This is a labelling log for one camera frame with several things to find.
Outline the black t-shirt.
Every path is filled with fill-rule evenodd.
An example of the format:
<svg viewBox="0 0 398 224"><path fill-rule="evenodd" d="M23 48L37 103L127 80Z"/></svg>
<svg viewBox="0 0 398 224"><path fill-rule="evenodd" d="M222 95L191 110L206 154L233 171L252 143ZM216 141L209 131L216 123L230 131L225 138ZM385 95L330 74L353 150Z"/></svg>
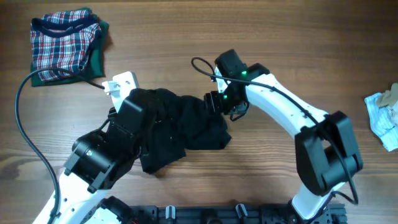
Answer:
<svg viewBox="0 0 398 224"><path fill-rule="evenodd" d="M210 114L205 102L158 88L149 90L160 100L160 119L153 125L148 153L140 157L142 170L154 174L186 156L186 150L222 150L231 140L220 114Z"/></svg>

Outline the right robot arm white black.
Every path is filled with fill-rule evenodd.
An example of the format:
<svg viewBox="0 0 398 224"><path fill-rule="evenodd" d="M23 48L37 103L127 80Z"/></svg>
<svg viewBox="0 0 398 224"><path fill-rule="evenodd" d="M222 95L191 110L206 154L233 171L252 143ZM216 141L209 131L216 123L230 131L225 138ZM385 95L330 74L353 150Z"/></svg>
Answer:
<svg viewBox="0 0 398 224"><path fill-rule="evenodd" d="M311 106L281 85L265 66L247 66L233 49L218 56L210 69L209 77L218 85L205 95L210 112L236 121L256 106L294 139L302 184L285 209L283 222L314 223L329 217L330 200L337 195L358 204L353 176L363 168L363 160L347 115Z"/></svg>

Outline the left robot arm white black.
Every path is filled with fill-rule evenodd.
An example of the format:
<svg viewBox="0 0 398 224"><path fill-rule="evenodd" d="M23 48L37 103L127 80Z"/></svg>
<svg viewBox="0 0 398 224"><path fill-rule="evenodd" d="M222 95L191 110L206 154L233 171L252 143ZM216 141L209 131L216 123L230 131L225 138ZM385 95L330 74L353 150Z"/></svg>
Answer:
<svg viewBox="0 0 398 224"><path fill-rule="evenodd" d="M78 138L59 177L59 190L35 219L44 223L55 203L54 223L81 223L107 195L115 182L127 173L139 154L136 142L142 133L146 109L133 97L110 110L107 131L98 128Z"/></svg>

